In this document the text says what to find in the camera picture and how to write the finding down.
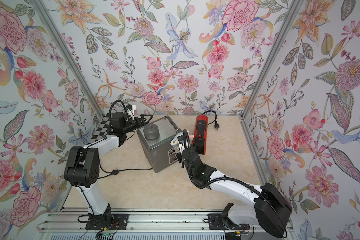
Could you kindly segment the orange blue patterned cloth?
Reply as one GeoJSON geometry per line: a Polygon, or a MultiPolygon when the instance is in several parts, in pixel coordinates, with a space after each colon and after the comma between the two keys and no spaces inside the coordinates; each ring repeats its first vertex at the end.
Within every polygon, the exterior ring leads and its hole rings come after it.
{"type": "MultiPolygon", "coordinates": [[[[171,140],[170,144],[172,147],[174,148],[178,148],[178,149],[181,149],[181,143],[179,142],[179,138],[180,137],[183,137],[184,136],[184,133],[181,132],[181,133],[177,133],[174,138],[171,140]]],[[[190,141],[194,139],[194,135],[192,134],[189,134],[189,138],[190,138],[190,141]]]]}

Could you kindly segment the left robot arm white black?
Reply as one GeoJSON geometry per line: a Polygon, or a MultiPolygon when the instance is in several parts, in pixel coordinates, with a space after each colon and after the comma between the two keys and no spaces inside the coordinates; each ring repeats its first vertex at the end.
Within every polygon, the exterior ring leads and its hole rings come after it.
{"type": "Polygon", "coordinates": [[[114,101],[111,108],[117,103],[121,104],[123,110],[113,112],[110,109],[105,115],[105,122],[99,129],[102,133],[100,139],[84,146],[73,146],[65,167],[64,179],[81,193],[88,204],[88,229],[105,231],[118,224],[99,186],[100,173],[105,171],[100,158],[122,146],[128,133],[134,133],[153,119],[153,115],[135,116],[134,107],[125,105],[121,100],[114,101]]]}

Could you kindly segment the silver grey coffee machine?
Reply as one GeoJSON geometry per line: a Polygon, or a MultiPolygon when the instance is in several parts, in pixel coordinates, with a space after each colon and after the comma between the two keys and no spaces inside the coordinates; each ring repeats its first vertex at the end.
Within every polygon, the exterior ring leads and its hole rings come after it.
{"type": "Polygon", "coordinates": [[[178,161],[176,154],[179,153],[179,150],[171,145],[171,141],[180,130],[168,116],[137,130],[144,154],[155,173],[178,161]]]}

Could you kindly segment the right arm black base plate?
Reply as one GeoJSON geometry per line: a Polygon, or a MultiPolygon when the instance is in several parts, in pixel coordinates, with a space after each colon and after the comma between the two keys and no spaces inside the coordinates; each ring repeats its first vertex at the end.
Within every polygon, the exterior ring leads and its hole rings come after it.
{"type": "Polygon", "coordinates": [[[227,217],[222,217],[222,214],[208,214],[208,217],[203,219],[203,222],[208,224],[209,230],[246,231],[251,229],[248,224],[234,224],[227,217]]]}

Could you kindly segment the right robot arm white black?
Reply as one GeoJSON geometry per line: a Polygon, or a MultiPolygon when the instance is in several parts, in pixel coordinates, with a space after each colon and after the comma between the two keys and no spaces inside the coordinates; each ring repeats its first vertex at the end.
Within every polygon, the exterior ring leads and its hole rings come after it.
{"type": "Polygon", "coordinates": [[[241,224],[257,225],[275,238],[286,238],[292,207],[278,189],[270,183],[262,186],[245,183],[204,164],[191,144],[192,139],[194,136],[183,130],[171,141],[179,149],[178,161],[191,183],[198,189],[221,192],[244,203],[244,206],[227,204],[221,214],[223,224],[228,229],[241,224]]]}

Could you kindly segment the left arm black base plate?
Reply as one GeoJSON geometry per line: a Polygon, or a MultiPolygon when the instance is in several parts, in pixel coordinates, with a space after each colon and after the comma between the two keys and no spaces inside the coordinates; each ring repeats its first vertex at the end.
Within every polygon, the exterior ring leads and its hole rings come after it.
{"type": "Polygon", "coordinates": [[[90,216],[86,223],[86,230],[126,230],[129,220],[128,214],[112,214],[112,216],[90,216]]]}

